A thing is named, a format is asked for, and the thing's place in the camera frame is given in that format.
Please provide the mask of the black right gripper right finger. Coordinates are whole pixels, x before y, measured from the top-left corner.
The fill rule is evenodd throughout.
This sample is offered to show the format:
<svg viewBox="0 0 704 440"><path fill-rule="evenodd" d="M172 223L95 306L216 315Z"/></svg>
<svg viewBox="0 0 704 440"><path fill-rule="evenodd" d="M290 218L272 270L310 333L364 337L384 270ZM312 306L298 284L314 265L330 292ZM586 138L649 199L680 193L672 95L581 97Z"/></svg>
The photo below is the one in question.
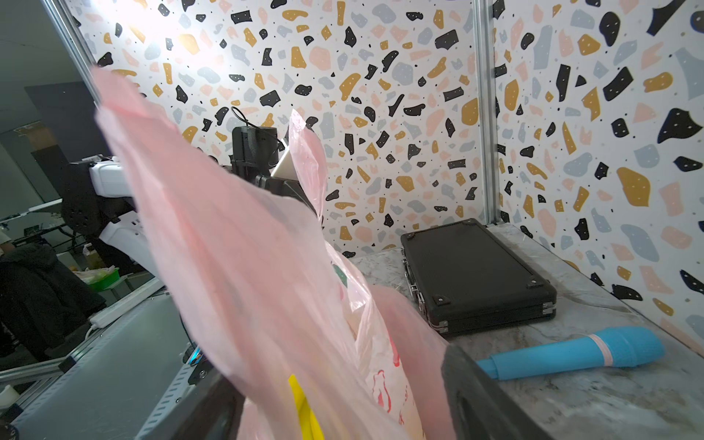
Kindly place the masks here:
<svg viewBox="0 0 704 440"><path fill-rule="evenodd" d="M448 346L441 372L458 439L550 438L459 346Z"/></svg>

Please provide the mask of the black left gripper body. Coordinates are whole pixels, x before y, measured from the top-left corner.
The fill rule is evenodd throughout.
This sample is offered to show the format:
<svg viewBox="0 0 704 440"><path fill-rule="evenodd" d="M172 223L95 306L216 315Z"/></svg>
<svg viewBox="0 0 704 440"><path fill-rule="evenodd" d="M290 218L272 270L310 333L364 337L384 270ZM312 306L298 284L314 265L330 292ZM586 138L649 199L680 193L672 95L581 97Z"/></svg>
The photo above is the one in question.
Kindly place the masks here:
<svg viewBox="0 0 704 440"><path fill-rule="evenodd" d="M236 126L232 130L232 172L239 178L268 192L298 200L312 208L304 189L295 179L275 177L279 152L284 144L277 138L276 128Z"/></svg>

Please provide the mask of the pink plastic bag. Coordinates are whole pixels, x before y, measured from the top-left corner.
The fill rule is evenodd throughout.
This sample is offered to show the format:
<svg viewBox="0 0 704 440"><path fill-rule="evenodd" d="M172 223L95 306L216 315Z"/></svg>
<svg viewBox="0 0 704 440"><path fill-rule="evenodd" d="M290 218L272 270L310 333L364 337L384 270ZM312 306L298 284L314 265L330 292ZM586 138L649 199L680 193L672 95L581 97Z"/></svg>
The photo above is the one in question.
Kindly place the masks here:
<svg viewBox="0 0 704 440"><path fill-rule="evenodd" d="M302 438L291 375L326 439L455 437L447 343L404 295L367 284L311 208L226 172L129 80L92 76L159 278L249 400L241 437Z"/></svg>

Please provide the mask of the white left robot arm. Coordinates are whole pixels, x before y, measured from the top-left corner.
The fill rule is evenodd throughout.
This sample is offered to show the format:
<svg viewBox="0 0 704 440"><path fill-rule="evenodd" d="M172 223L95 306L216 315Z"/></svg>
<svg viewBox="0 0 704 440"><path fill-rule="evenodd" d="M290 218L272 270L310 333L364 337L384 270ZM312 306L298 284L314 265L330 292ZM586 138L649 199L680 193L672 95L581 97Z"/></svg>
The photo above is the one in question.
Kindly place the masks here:
<svg viewBox="0 0 704 440"><path fill-rule="evenodd" d="M278 138L275 128L237 126L232 135L229 172L272 194L311 205L297 179L274 175L283 165L279 154L286 152L286 143ZM150 274L159 275L126 175L117 159L93 156L66 165L62 217L73 231L91 243L100 240L120 252L118 257L106 259L108 265L122 270L132 261Z"/></svg>

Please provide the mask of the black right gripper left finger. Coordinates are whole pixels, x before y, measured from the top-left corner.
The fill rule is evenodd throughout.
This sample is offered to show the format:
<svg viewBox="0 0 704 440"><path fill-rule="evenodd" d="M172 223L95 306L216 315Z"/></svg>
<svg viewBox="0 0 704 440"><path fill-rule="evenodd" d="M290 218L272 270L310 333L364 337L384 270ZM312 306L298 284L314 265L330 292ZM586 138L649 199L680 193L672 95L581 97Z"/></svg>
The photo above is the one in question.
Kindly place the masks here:
<svg viewBox="0 0 704 440"><path fill-rule="evenodd" d="M143 439L232 439L238 437L245 396L211 370Z"/></svg>

